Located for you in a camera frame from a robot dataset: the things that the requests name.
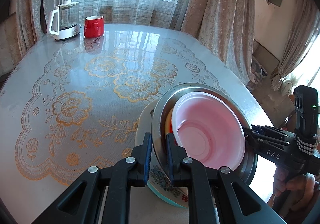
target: electric kettle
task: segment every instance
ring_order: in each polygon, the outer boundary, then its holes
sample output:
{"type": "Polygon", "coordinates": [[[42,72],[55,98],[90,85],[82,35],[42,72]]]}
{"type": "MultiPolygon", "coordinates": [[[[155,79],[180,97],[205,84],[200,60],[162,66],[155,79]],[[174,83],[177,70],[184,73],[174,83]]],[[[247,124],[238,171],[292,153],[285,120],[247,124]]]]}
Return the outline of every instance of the electric kettle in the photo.
{"type": "Polygon", "coordinates": [[[47,33],[56,40],[65,40],[79,34],[79,1],[67,0],[56,6],[49,14],[47,33]]]}

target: lace tablecloth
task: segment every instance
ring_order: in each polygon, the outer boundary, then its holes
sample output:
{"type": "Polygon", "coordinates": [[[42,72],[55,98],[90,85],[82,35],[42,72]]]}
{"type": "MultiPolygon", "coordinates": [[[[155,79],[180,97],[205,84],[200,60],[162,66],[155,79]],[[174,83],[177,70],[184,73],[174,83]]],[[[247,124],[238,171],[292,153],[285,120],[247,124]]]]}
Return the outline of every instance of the lace tablecloth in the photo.
{"type": "MultiPolygon", "coordinates": [[[[212,86],[252,124],[271,125],[238,78],[185,33],[106,24],[96,39],[44,36],[0,92],[0,197],[17,222],[31,223],[87,167],[108,167],[129,156],[145,106],[185,82],[212,86]]],[[[255,179],[259,194],[261,178],[255,179]]],[[[185,210],[167,210],[150,191],[134,189],[135,204],[151,200],[160,206],[147,218],[135,205],[131,223],[162,223],[162,210],[170,223],[187,220],[185,210]]]]}

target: floral pattern bowl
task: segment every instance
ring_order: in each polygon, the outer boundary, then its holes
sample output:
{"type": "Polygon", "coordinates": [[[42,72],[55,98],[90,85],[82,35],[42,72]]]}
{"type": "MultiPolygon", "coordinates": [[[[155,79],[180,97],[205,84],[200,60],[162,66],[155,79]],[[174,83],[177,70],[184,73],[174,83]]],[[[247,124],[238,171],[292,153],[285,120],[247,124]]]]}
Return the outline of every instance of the floral pattern bowl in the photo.
{"type": "MultiPolygon", "coordinates": [[[[157,102],[158,100],[154,100],[148,104],[140,115],[135,139],[136,146],[142,144],[146,132],[151,132],[152,112],[156,107],[157,102]]],[[[170,184],[170,181],[159,165],[153,148],[148,187],[165,202],[177,207],[188,207],[187,188],[175,188],[170,184]]]]}

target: stack of bowls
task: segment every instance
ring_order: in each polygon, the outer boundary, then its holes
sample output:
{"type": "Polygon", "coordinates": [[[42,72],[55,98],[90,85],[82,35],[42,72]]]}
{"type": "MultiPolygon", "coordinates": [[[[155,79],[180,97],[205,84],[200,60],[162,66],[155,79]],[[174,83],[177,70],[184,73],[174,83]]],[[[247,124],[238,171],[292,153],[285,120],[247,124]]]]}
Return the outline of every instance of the stack of bowls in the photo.
{"type": "Polygon", "coordinates": [[[251,128],[229,97],[206,85],[180,84],[168,90],[154,109],[151,134],[155,155],[168,177],[165,137],[172,132],[190,157],[215,169],[229,166],[249,185],[257,155],[245,146],[242,126],[251,128]]]}

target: beige curtain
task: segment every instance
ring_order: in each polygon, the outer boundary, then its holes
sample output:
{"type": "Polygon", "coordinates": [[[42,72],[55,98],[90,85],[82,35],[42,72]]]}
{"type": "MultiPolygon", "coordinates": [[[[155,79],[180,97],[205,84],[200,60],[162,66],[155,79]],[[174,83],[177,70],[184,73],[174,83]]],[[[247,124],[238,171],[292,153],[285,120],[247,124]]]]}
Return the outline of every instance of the beige curtain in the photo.
{"type": "Polygon", "coordinates": [[[305,58],[319,35],[320,12],[313,0],[297,0],[295,18],[289,32],[284,54],[277,70],[273,73],[271,87],[276,91],[305,58]]]}
{"type": "Polygon", "coordinates": [[[247,84],[253,28],[254,0],[190,0],[181,30],[197,37],[247,84]]]}
{"type": "Polygon", "coordinates": [[[21,57],[46,33],[48,15],[60,0],[16,1],[17,37],[21,57]]]}

